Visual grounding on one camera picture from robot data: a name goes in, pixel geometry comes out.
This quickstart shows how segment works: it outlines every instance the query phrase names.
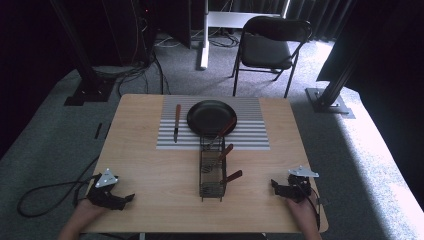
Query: table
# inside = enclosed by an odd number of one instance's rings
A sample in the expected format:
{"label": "table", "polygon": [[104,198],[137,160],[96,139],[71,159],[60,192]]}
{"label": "table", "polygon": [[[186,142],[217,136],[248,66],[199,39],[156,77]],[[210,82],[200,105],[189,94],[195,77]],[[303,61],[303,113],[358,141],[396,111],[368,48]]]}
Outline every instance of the table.
{"label": "table", "polygon": [[241,12],[217,12],[208,10],[208,0],[205,0],[205,14],[204,14],[204,27],[203,27],[203,49],[202,58],[200,61],[200,68],[206,69],[208,67],[209,58],[209,40],[208,30],[209,27],[225,27],[225,28],[243,28],[246,22],[255,16],[272,16],[282,17],[281,14],[265,14],[265,13],[241,13]]}
{"label": "table", "polygon": [[[112,193],[121,197],[135,193],[135,198],[123,211],[106,213],[86,231],[299,232],[270,183],[274,179],[287,185],[288,169],[309,167],[288,100],[258,99],[270,150],[233,150],[227,156],[227,172],[241,169],[243,176],[228,183],[222,202],[215,198],[202,202],[198,150],[156,148],[165,97],[121,98],[94,174],[110,168],[119,176]],[[327,229],[321,208],[320,230]]]}

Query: human arm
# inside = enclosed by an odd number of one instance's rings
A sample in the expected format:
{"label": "human arm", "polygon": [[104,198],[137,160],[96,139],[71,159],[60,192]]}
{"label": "human arm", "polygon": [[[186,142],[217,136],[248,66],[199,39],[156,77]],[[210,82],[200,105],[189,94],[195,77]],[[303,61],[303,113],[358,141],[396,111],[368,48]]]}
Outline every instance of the human arm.
{"label": "human arm", "polygon": [[58,240],[78,239],[80,232],[106,211],[107,208],[96,206],[90,200],[83,199],[60,231]]}
{"label": "human arm", "polygon": [[[311,201],[315,202],[315,197],[311,196]],[[297,226],[305,236],[306,240],[321,240],[316,220],[314,207],[305,198],[299,203],[287,198],[286,203],[292,213]]]}

